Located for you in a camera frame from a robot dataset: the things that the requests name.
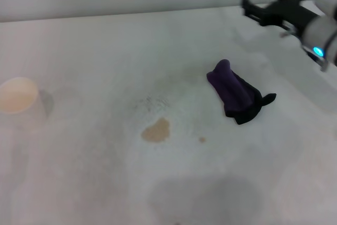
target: white table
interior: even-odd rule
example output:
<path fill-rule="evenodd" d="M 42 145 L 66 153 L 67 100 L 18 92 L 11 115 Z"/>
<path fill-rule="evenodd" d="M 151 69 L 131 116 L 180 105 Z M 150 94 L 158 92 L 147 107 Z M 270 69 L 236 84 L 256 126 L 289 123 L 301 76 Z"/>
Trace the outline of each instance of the white table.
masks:
<path fill-rule="evenodd" d="M 238 7 L 0 24 L 0 81 L 36 80 L 49 114 L 1 126 L 1 225 L 335 224 L 337 68 L 279 31 Z M 223 58 L 277 93 L 245 125 L 206 80 Z"/>

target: paper cup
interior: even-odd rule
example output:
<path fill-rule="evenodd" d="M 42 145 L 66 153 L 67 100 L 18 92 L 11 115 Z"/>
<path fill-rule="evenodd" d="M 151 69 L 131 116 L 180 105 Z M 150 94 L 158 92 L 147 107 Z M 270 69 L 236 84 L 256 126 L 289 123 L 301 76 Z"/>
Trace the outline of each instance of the paper cup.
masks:
<path fill-rule="evenodd" d="M 36 130 L 46 121 L 37 85 L 26 77 L 10 79 L 0 86 L 0 112 L 23 130 Z"/>

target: brown stain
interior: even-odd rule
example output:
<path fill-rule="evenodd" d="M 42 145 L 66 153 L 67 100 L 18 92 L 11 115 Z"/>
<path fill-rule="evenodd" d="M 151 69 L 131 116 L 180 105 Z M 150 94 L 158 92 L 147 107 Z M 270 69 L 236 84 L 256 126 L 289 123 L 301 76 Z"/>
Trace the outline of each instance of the brown stain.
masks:
<path fill-rule="evenodd" d="M 201 143 L 204 143 L 204 142 L 206 141 L 206 138 L 205 138 L 205 137 L 200 137 L 200 138 L 199 138 L 199 141 L 200 141 Z"/>
<path fill-rule="evenodd" d="M 170 137 L 170 123 L 165 118 L 160 118 L 142 132 L 142 138 L 152 143 L 163 142 L 168 137 Z"/>

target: purple cloth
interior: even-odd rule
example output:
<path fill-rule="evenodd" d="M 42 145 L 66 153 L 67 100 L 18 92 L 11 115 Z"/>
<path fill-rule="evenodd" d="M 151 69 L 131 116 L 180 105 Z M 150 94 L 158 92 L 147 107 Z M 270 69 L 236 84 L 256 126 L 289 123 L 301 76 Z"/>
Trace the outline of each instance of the purple cloth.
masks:
<path fill-rule="evenodd" d="M 274 93 L 262 97 L 256 88 L 231 70 L 228 60 L 221 60 L 207 74 L 207 79 L 224 102 L 226 116 L 235 118 L 238 124 L 252 120 L 262 106 L 270 104 L 276 98 Z"/>

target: cup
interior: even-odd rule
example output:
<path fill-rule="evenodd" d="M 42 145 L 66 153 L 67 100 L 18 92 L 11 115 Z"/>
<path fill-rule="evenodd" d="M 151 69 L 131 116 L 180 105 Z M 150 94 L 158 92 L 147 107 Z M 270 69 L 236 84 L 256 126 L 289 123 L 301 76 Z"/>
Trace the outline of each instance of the cup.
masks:
<path fill-rule="evenodd" d="M 10 79 L 0 86 L 0 113 L 22 130 L 37 130 L 46 122 L 38 87 L 26 77 Z"/>

